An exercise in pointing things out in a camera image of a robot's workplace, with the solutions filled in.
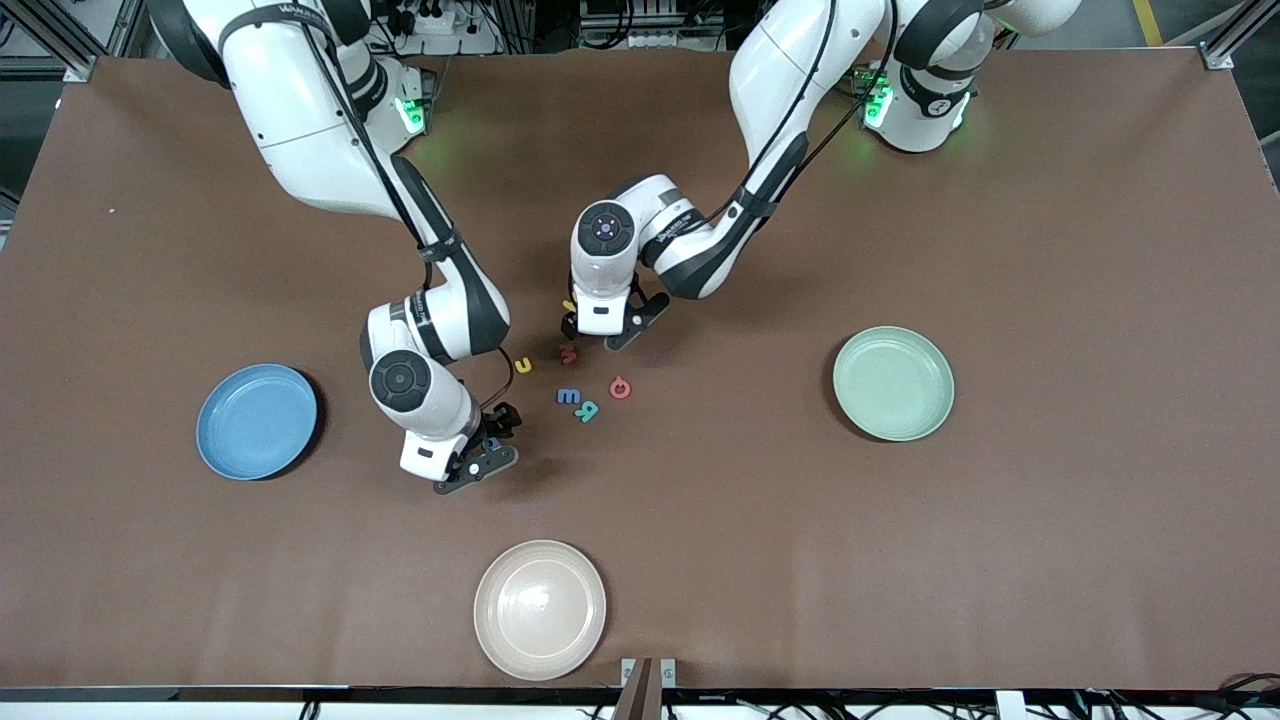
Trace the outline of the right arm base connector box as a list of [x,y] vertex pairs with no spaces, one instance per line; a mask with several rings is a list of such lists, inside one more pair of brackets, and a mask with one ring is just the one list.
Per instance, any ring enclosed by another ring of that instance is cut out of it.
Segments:
[[397,109],[410,137],[425,135],[429,129],[438,90],[438,73],[430,69],[402,65],[399,87],[396,91]]

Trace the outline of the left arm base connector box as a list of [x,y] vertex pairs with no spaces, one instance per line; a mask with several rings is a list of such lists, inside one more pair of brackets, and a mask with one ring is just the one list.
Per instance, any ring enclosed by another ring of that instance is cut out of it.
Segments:
[[861,100],[863,126],[879,129],[893,101],[890,76],[882,68],[882,61],[873,61],[865,68],[856,68],[852,79],[855,97]]

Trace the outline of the beige round plate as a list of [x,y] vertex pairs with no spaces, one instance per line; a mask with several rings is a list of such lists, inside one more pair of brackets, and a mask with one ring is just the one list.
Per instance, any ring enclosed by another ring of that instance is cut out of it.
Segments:
[[474,629],[488,660],[524,682],[566,676],[585,664],[605,629],[607,592],[572,544],[531,539],[500,553],[474,600]]

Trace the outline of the blue round plate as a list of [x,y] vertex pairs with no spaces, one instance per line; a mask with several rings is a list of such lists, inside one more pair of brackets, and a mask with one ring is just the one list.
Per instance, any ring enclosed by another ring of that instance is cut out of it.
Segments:
[[218,475],[268,480],[305,454],[319,419],[317,393],[302,373],[259,364],[233,372],[210,392],[196,419],[195,442]]

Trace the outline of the green round plate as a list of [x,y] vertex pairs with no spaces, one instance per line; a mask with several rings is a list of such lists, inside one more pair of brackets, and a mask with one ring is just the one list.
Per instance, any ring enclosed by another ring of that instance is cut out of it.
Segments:
[[923,334],[879,325],[849,338],[837,352],[831,384],[844,415],[888,442],[913,442],[938,430],[954,407],[954,370]]

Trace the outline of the black equipment rack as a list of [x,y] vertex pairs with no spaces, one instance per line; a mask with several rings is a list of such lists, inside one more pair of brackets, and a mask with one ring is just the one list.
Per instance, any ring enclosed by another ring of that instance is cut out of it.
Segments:
[[684,47],[724,51],[721,0],[579,0],[573,32],[582,47]]

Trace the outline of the white power strip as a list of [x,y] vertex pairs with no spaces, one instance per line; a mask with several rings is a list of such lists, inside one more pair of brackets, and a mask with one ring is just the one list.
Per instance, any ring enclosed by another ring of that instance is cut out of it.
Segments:
[[474,18],[456,0],[381,0],[378,19],[393,38],[474,35]]

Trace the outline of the aluminium frame profile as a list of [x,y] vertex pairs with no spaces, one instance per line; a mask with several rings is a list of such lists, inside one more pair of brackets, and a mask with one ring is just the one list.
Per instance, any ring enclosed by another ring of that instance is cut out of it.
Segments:
[[146,0],[0,0],[0,81],[83,83],[145,50]]
[[1206,70],[1230,70],[1233,54],[1280,12],[1280,0],[1242,0],[1219,32],[1199,42],[1198,53]]

